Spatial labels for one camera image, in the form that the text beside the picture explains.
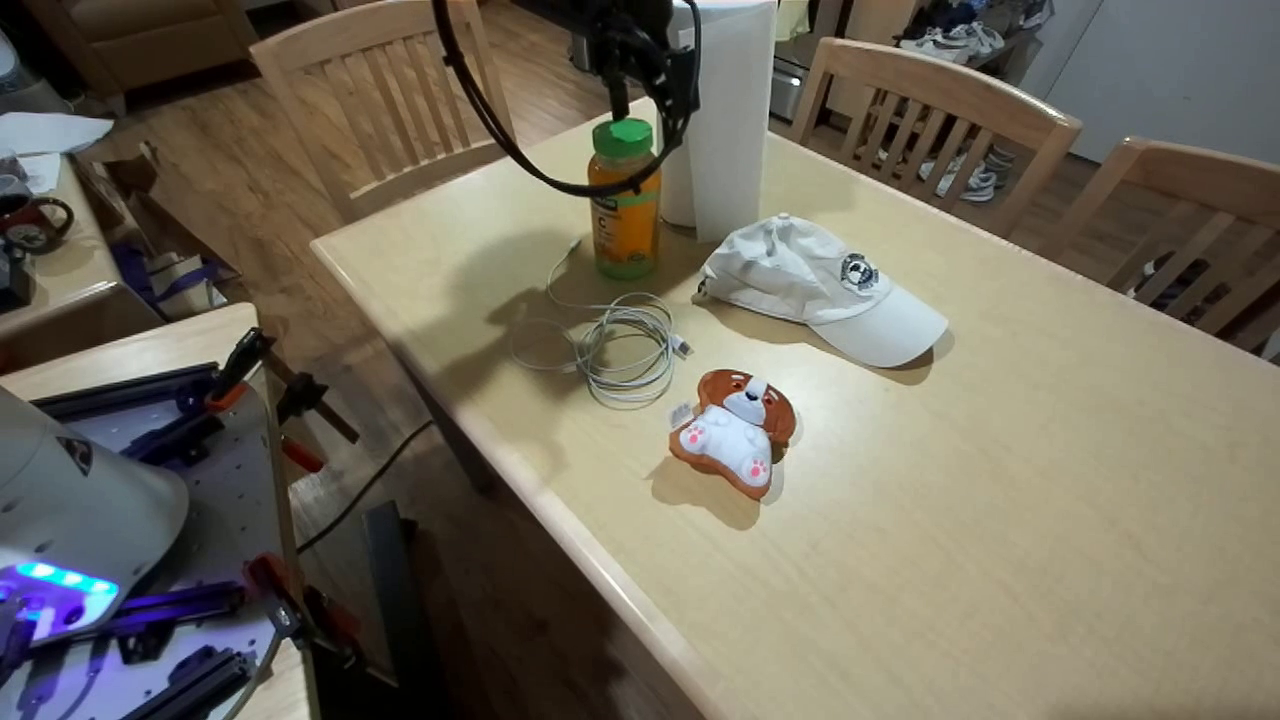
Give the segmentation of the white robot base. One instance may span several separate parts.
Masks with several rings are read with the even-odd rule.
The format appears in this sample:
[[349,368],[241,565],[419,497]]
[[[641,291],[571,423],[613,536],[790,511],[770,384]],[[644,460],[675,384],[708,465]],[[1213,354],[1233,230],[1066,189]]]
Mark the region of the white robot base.
[[173,553],[178,473],[128,460],[0,391],[0,591],[31,645],[86,637]]

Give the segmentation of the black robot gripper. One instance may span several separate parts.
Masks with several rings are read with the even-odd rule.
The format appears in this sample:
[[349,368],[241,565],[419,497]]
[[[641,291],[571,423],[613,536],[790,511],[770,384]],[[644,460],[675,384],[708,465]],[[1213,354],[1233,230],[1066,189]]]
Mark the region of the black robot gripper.
[[683,146],[696,117],[696,79],[681,77],[699,61],[692,19],[696,12],[681,12],[675,0],[588,0],[580,16],[588,68],[606,77],[613,121],[628,121],[628,79],[661,86],[658,108],[667,147]]

